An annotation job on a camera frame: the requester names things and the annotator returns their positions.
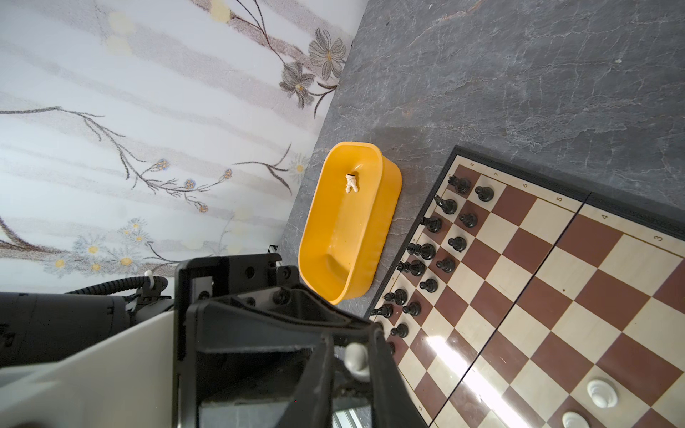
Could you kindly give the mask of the brown folding chess board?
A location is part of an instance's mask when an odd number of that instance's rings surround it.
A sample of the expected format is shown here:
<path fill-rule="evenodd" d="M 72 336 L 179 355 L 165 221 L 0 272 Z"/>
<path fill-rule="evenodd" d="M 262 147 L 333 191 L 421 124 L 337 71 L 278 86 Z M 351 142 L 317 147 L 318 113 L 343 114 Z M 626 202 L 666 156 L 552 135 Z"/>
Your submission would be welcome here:
<path fill-rule="evenodd" d="M 468 178 L 457 194 L 450 176 Z M 476 187 L 492 187 L 482 202 Z M 433 198 L 453 199 L 447 215 Z M 475 228 L 458 220 L 478 217 Z M 439 216 L 433 234 L 419 224 Z M 448 244 L 463 236 L 462 253 Z M 432 260 L 407 252 L 433 244 Z M 455 270 L 437 260 L 456 261 Z M 421 277 L 396 269 L 421 260 Z M 434 278 L 428 294 L 419 284 Z M 397 289 L 421 304 L 394 305 Z M 590 427 L 684 424 L 684 224 L 504 162 L 455 148 L 420 208 L 367 316 L 385 330 L 410 399 L 430 427 L 563 427 L 567 411 Z M 406 338 L 390 336 L 399 323 Z M 597 408 L 592 379 L 615 386 L 614 408 Z"/>

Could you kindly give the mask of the white chess piece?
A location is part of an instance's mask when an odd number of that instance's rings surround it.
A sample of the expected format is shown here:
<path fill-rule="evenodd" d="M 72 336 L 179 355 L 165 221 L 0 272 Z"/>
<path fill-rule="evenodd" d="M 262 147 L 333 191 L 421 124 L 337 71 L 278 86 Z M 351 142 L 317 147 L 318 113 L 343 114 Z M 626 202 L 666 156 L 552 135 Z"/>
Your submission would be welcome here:
<path fill-rule="evenodd" d="M 344 366 L 355 380 L 370 382 L 369 351 L 366 345 L 358 342 L 348 344 L 344 351 Z"/>

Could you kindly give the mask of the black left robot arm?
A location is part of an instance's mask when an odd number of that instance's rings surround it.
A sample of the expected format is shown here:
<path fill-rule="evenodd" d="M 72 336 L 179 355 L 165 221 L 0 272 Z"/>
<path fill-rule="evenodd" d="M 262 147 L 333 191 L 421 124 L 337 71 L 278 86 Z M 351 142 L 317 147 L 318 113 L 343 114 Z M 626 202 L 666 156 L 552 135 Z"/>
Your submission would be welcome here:
<path fill-rule="evenodd" d="M 4 427 L 330 427 L 411 404 L 381 326 L 276 254 L 188 260 L 69 294 L 1 296 Z"/>

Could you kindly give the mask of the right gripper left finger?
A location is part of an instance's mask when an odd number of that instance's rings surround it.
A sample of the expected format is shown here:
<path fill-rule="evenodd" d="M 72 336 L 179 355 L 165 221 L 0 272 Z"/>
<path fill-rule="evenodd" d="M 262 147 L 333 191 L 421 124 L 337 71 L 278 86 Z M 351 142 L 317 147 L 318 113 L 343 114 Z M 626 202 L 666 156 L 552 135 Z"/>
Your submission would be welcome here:
<path fill-rule="evenodd" d="M 331 394 L 335 374 L 334 342 L 323 335 L 310 355 L 295 388 L 293 401 L 287 406 L 276 427 L 330 427 Z"/>

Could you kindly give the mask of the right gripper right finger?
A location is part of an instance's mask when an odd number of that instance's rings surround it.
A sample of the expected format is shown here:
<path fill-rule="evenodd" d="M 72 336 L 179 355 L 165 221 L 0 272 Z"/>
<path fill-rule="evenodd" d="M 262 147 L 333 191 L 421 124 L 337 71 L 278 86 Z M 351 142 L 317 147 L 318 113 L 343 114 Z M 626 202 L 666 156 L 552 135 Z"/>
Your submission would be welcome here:
<path fill-rule="evenodd" d="M 369 370 L 374 427 L 426 427 L 385 341 L 381 326 L 369 331 Z"/>

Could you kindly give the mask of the yellow plastic tray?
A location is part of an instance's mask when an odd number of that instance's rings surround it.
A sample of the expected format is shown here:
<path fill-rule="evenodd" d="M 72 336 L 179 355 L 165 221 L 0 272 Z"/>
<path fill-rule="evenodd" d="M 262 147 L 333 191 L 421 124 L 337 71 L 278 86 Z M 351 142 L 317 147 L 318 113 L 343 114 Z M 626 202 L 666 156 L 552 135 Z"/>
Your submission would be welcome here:
<path fill-rule="evenodd" d="M 358 193 L 346 194 L 346 174 Z M 399 167 L 377 146 L 342 142 L 321 169 L 298 253 L 301 278 L 335 305 L 371 287 L 402 189 Z"/>

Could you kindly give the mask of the white knight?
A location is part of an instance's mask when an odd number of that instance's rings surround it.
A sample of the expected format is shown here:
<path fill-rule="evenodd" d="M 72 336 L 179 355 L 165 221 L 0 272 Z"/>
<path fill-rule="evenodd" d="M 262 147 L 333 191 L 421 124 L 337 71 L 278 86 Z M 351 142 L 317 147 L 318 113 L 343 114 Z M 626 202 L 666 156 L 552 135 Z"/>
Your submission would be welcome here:
<path fill-rule="evenodd" d="M 346 185 L 345 185 L 346 194 L 358 193 L 358 191 L 360 191 L 359 183 L 358 183 L 358 176 L 356 174 L 346 174 L 345 179 L 346 179 Z"/>

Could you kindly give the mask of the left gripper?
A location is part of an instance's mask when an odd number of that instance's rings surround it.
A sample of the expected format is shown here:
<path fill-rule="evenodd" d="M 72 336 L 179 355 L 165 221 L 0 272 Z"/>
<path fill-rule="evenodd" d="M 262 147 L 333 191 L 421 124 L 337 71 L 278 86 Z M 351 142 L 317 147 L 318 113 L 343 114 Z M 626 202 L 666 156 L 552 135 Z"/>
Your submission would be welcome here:
<path fill-rule="evenodd" d="M 345 347 L 369 350 L 378 326 L 301 283 L 276 254 L 187 260 L 176 271 L 173 423 L 276 427 L 323 335 L 334 342 L 335 411 L 369 406 L 371 382 L 344 366 Z"/>

